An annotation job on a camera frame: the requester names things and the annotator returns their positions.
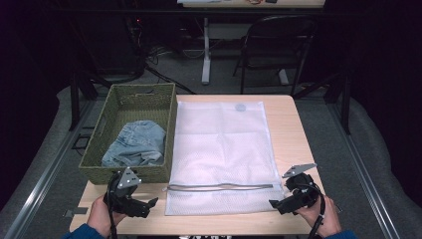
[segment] blue sleeve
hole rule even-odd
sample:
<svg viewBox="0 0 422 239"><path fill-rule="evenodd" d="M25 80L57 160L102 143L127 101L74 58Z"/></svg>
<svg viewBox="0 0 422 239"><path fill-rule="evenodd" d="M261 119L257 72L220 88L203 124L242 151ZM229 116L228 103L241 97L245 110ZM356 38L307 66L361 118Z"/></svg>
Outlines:
<svg viewBox="0 0 422 239"><path fill-rule="evenodd" d="M82 224L73 232L68 232L62 236L62 239L105 239L96 229L90 227L87 223Z"/></svg>
<svg viewBox="0 0 422 239"><path fill-rule="evenodd" d="M350 230L342 231L332 236L327 236L325 239L357 239L354 233Z"/></svg>

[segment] table leg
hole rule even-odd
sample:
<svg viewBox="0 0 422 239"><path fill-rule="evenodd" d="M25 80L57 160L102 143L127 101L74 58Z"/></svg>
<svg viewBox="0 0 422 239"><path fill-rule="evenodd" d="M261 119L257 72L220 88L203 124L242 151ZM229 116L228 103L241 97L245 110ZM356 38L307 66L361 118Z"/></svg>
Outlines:
<svg viewBox="0 0 422 239"><path fill-rule="evenodd" d="M204 67L202 68L202 85L210 84L210 39L208 35L208 18L204 19Z"/></svg>

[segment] human hand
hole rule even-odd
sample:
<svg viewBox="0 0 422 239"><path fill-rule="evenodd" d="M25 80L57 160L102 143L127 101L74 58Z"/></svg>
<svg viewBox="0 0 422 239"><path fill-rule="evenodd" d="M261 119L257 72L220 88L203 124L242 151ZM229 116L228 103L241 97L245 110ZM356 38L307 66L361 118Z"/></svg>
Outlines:
<svg viewBox="0 0 422 239"><path fill-rule="evenodd" d="M108 207L104 203L103 198L104 195L93 202L87 224L96 229L102 236L107 237L110 234L111 222L109 221ZM116 226L124 217L126 217L125 214L112 213L112 218Z"/></svg>
<svg viewBox="0 0 422 239"><path fill-rule="evenodd" d="M325 200L325 214L324 219L322 220L323 224L319 226L316 233L321 237L327 237L341 232L341 226L334 201L327 196L324 196L323 198ZM320 197L312 207L302 207L296 210L296 212L307 220L310 227L313 227L319 217L319 210Z"/></svg>

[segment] desk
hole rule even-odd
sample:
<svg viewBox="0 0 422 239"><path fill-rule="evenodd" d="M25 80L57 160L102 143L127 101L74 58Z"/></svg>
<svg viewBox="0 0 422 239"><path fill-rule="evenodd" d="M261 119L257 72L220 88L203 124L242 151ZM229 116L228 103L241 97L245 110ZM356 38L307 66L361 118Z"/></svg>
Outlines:
<svg viewBox="0 0 422 239"><path fill-rule="evenodd" d="M263 102L276 165L282 175L293 164L313 163L314 158L301 124L295 103L289 96L177 96L182 102ZM307 171L323 191L317 169ZM309 234L310 226L300 216L281 215L278 211L218 215L164 216L167 183L140 184L133 198L158 202L147 218L125 218L117 227L119 234L129 235L292 235ZM88 182L79 207L89 207L106 192L106 185ZM88 214L75 215L70 230L87 222Z"/></svg>
<svg viewBox="0 0 422 239"><path fill-rule="evenodd" d="M247 0L231 0L210 3L183 3L186 8L245 8L245 9L322 9L325 0L278 0L277 3L267 3L263 1L260 4L251 4ZM209 24L208 18L204 19L204 66L202 68L202 84L210 83L211 58L209 48Z"/></svg>

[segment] metal rail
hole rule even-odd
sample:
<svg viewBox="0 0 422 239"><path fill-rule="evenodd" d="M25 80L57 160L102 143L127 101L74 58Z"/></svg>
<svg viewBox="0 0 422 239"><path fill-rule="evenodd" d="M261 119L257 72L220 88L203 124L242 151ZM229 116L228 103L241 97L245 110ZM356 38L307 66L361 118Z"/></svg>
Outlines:
<svg viewBox="0 0 422 239"><path fill-rule="evenodd" d="M51 185L53 184L68 150L72 147L73 142L77 139L78 133L81 131L84 122L89 116L89 112L94 107L95 102L87 101L81 110L81 120L73 131L69 131L61 146L58 148L58 153L54 160L44 170L39 181L35 185L24 206L16 217L15 221L10 226L5 238L22 238L25 231L28 229L32 219L38 211L41 203L47 195Z"/></svg>
<svg viewBox="0 0 422 239"><path fill-rule="evenodd" d="M376 190L376 187L373 184L368 171L366 170L366 167L353 142L353 139L351 138L351 135L347 134L341 125L341 122L339 120L339 112L337 108L333 104L327 104L327 107L328 107L328 111L331 113L331 116L334 119L335 125L338 128L338 131L340 131L341 136L351 153L351 156L353 159L352 164L357 174L357 178L359 179L363 187L363 191L365 192L366 197L368 198L369 204L372 207L372 210L375 214L376 219L378 220L379 226L381 227L381 230L384 233L385 238L393 238L393 239L400 238L388 214L388 211L384 205L384 202L379 196L378 191Z"/></svg>

